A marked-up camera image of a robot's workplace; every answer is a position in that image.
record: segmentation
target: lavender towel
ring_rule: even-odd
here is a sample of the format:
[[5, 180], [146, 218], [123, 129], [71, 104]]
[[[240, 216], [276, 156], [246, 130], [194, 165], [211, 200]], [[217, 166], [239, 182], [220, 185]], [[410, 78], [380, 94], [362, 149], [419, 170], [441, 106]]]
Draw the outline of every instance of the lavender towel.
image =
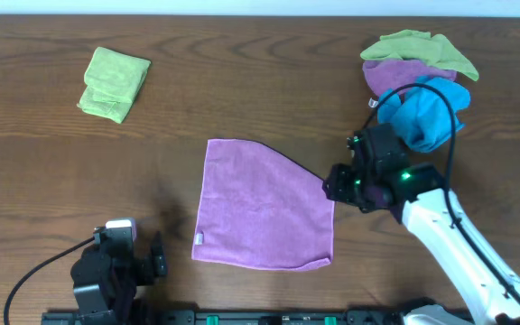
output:
[[209, 140], [192, 259], [308, 271], [332, 260], [334, 202], [322, 180], [274, 150]]
[[[421, 60], [366, 60], [362, 70], [368, 86], [379, 97], [388, 89], [414, 83], [421, 76], [441, 77], [450, 81], [457, 78], [457, 71], [429, 67]], [[402, 95], [409, 90], [403, 89], [398, 94]]]

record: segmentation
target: wooden table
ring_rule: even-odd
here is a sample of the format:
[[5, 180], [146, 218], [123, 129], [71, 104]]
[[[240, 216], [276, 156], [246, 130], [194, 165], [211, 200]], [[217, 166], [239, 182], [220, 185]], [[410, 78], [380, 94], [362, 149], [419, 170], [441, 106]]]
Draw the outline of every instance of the wooden table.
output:
[[[190, 259], [206, 140], [264, 142], [326, 176], [347, 162], [371, 92], [359, 53], [379, 35], [444, 33], [477, 67], [460, 77], [452, 185], [492, 246], [520, 274], [520, 20], [0, 16], [0, 323], [7, 294], [36, 264], [110, 218], [163, 232], [170, 275], [155, 305], [203, 309], [337, 309], [431, 296], [463, 307], [428, 251], [386, 213], [339, 204], [332, 265], [303, 274]], [[126, 121], [76, 103], [97, 46], [152, 61]], [[442, 166], [446, 146], [417, 160]], [[12, 323], [76, 306], [79, 253], [37, 273]]]

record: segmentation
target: green cloth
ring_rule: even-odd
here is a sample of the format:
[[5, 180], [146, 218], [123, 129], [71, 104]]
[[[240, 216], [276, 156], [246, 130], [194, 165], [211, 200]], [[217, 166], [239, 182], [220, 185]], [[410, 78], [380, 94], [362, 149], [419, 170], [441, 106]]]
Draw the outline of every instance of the green cloth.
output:
[[478, 72], [470, 61], [442, 34], [403, 30], [380, 36], [380, 41], [360, 53], [364, 60], [420, 59], [426, 65], [456, 70], [477, 81]]
[[98, 47], [84, 75], [88, 87], [78, 107], [85, 113], [122, 123], [144, 83], [150, 63]]

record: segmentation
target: cloth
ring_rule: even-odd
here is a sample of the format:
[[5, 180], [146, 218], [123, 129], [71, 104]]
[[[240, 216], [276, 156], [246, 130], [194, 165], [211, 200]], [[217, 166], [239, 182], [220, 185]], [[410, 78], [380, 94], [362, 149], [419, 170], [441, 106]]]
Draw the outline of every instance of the cloth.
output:
[[455, 70], [477, 81], [478, 72], [470, 61], [442, 34], [403, 30], [380, 36], [380, 41], [360, 53], [364, 60], [420, 59], [426, 65]]
[[98, 47], [84, 75], [88, 87], [78, 107], [122, 123], [144, 83], [150, 61]]
[[308, 271], [332, 260], [322, 180], [252, 141], [209, 140], [192, 259]]
[[[420, 77], [416, 82], [433, 86], [450, 102], [456, 113], [470, 103], [470, 94], [461, 85], [443, 78]], [[393, 91], [388, 89], [379, 99]], [[429, 153], [450, 138], [450, 116], [442, 99], [425, 88], [415, 87], [405, 94], [405, 101], [391, 96], [378, 109], [378, 122], [390, 123], [395, 133], [413, 150]], [[457, 132], [465, 125], [455, 116]]]
[[[421, 60], [367, 60], [362, 65], [362, 70], [368, 86], [377, 96], [381, 96], [390, 88], [397, 89], [414, 83], [421, 76], [442, 77], [450, 81], [457, 78], [457, 71], [429, 67]], [[398, 94], [409, 90], [410, 88], [403, 89]]]

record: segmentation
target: black cable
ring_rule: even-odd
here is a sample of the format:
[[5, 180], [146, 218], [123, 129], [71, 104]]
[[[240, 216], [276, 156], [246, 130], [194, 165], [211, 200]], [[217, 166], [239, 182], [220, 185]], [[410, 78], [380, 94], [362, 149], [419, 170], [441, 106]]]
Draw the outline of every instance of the black cable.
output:
[[94, 237], [92, 237], [90, 239], [86, 239], [86, 240], [82, 241], [81, 243], [75, 245], [74, 247], [64, 251], [63, 253], [59, 253], [56, 256], [54, 256], [54, 257], [44, 261], [43, 263], [35, 266], [26, 275], [24, 275], [23, 278], [21, 280], [19, 280], [19, 282], [15, 285], [13, 290], [9, 293], [9, 296], [7, 297], [7, 301], [5, 302], [5, 307], [4, 307], [4, 325], [9, 325], [9, 308], [11, 307], [11, 301], [14, 299], [15, 294], [17, 293], [19, 288], [25, 283], [25, 281], [27, 281], [27, 279], [29, 279], [37, 271], [41, 270], [45, 265], [48, 265], [49, 263], [51, 263], [51, 262], [53, 262], [53, 261], [55, 261], [55, 260], [57, 260], [57, 259], [59, 259], [61, 257], [64, 257], [65, 255], [67, 255], [67, 254], [77, 250], [78, 248], [80, 248], [82, 246], [85, 246], [85, 245], [91, 243], [92, 241], [94, 241]]
[[489, 271], [498, 279], [499, 283], [501, 283], [501, 285], [505, 288], [506, 293], [510, 294], [515, 299], [515, 301], [520, 305], [520, 294], [519, 294], [519, 292], [517, 292], [515, 287], [511, 283], [509, 283], [505, 279], [505, 277], [503, 277], [503, 275], [495, 268], [493, 263], [487, 258], [487, 256], [480, 250], [480, 248], [477, 246], [477, 244], [469, 236], [469, 234], [467, 233], [467, 230], [465, 230], [465, 228], [460, 223], [461, 222], [461, 218], [457, 218], [457, 216], [455, 215], [454, 210], [453, 210], [453, 208], [452, 208], [452, 206], [450, 204], [450, 195], [449, 195], [449, 191], [450, 191], [450, 174], [452, 172], [452, 156], [453, 156], [454, 150], [455, 150], [457, 126], [456, 126], [456, 123], [455, 123], [455, 113], [452, 110], [452, 106], [450, 105], [449, 100], [438, 89], [436, 89], [434, 87], [431, 87], [429, 85], [425, 85], [425, 84], [422, 84], [422, 83], [407, 84], [407, 85], [401, 86], [401, 87], [393, 90], [391, 93], [388, 94], [388, 96], [386, 96], [382, 100], [380, 100], [378, 105], [376, 105], [376, 107], [372, 111], [372, 113], [370, 113], [370, 116], [368, 117], [368, 119], [364, 123], [364, 125], [362, 126], [362, 129], [364, 130], [365, 128], [367, 128], [368, 124], [370, 124], [372, 119], [378, 113], [378, 109], [390, 97], [394, 96], [396, 93], [398, 93], [399, 91], [401, 91], [403, 89], [408, 89], [408, 88], [413, 88], [413, 87], [425, 88], [425, 89], [428, 89], [428, 90], [432, 91], [434, 94], [436, 94], [437, 96], [439, 96], [442, 99], [442, 101], [446, 105], [447, 109], [449, 110], [450, 130], [451, 130], [451, 132], [450, 132], [450, 144], [449, 144], [449, 155], [447, 157], [447, 165], [445, 166], [445, 172], [444, 172], [444, 184], [442, 186], [442, 189], [444, 191], [444, 201], [445, 201], [445, 204], [447, 205], [447, 210], [449, 211], [449, 215], [450, 215], [450, 218], [452, 220], [452, 222], [450, 224], [450, 227], [451, 228], [457, 227], [457, 229], [459, 230], [460, 234], [465, 238], [465, 240], [467, 241], [469, 246], [475, 251], [475, 253], [477, 254], [478, 258], [480, 258], [481, 261], [483, 261], [483, 263], [489, 269]]

